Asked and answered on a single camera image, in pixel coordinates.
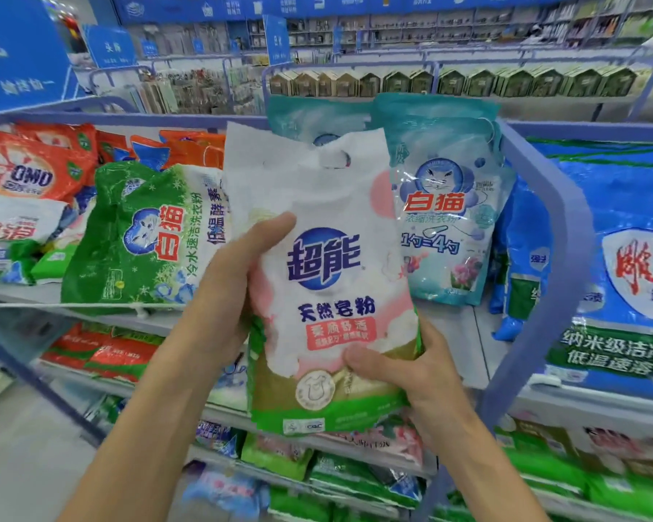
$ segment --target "person's left hand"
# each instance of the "person's left hand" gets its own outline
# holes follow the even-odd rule
[[[247,275],[263,253],[277,245],[295,227],[292,212],[256,223],[229,242],[208,264],[192,302],[180,320],[199,345],[212,345],[212,355],[227,366],[239,355],[249,333]]]

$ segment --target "floor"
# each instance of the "floor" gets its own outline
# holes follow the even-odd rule
[[[95,454],[79,434],[29,387],[0,395],[0,522],[56,519]],[[186,483],[177,488],[169,522],[235,522],[206,502],[182,502]]]

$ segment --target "hand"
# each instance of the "hand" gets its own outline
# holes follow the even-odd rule
[[[260,256],[277,245],[295,227],[295,215],[284,212],[256,223],[246,234],[224,245],[213,256],[200,285],[186,307],[183,325],[196,342],[211,344],[223,366],[233,363],[249,333],[247,274]]]
[[[438,456],[466,426],[479,420],[461,385],[455,361],[442,333],[418,314],[426,352],[416,360],[390,359],[362,346],[346,349],[346,364],[360,377],[402,388],[414,410],[423,442]]]

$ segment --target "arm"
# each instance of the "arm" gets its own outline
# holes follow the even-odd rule
[[[447,341],[424,317],[426,352],[393,360],[351,347],[345,361],[361,377],[403,388],[424,443],[441,459],[479,522],[549,522],[532,491],[471,408]]]
[[[294,226],[263,221],[215,254],[58,522],[167,519],[208,394],[246,338],[247,273]]]

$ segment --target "orange detergent bag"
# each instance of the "orange detergent bag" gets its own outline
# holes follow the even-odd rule
[[[160,130],[159,138],[166,141],[194,141],[202,146],[225,149],[225,134],[191,130]]]
[[[96,148],[99,151],[99,163],[113,163],[116,161],[114,149],[128,150],[126,136],[108,131],[96,131]]]
[[[73,127],[68,124],[17,122],[13,128],[18,136],[25,139],[60,148],[82,149],[92,156],[96,155],[96,128],[92,124]]]
[[[0,194],[73,203],[93,179],[96,158],[0,131]]]
[[[131,147],[135,159],[158,171],[176,164],[222,168],[225,155],[224,150],[190,140],[159,142],[131,136]]]

